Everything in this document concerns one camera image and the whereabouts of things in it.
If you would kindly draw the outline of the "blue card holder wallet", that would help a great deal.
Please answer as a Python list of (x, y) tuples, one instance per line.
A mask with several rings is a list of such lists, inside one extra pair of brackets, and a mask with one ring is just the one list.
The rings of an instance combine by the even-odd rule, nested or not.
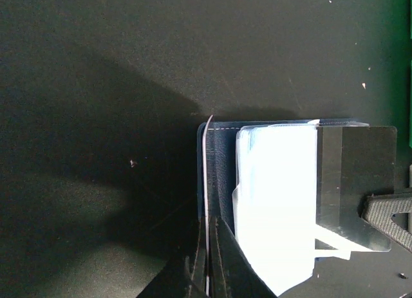
[(318, 257), (349, 259), (315, 236), (317, 130), (345, 119), (212, 122), (200, 126), (199, 215), (226, 222), (257, 276), (276, 295), (311, 278)]

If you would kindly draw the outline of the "green bin with black cards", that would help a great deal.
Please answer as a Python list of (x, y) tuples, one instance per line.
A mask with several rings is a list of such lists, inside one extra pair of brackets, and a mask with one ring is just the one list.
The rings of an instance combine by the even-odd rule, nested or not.
[(390, 0), (388, 24), (391, 123), (403, 151), (410, 139), (411, 0)]

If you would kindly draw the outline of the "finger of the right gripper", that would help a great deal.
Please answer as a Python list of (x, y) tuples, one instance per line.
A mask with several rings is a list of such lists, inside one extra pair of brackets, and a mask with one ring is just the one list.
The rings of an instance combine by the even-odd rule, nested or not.
[(411, 188), (396, 194), (367, 196), (362, 219), (410, 252), (411, 233), (393, 221), (394, 215), (409, 213), (411, 213)]

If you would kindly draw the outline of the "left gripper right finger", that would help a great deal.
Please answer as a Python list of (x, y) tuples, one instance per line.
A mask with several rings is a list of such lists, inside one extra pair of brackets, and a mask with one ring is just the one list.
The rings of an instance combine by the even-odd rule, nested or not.
[(257, 276), (224, 220), (209, 223), (211, 296), (232, 298), (275, 297)]

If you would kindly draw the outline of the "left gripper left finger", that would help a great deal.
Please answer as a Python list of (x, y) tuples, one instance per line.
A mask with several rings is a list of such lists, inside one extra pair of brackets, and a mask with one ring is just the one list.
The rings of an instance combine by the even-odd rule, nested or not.
[(139, 297), (206, 297), (207, 219), (193, 221), (184, 232), (170, 260)]

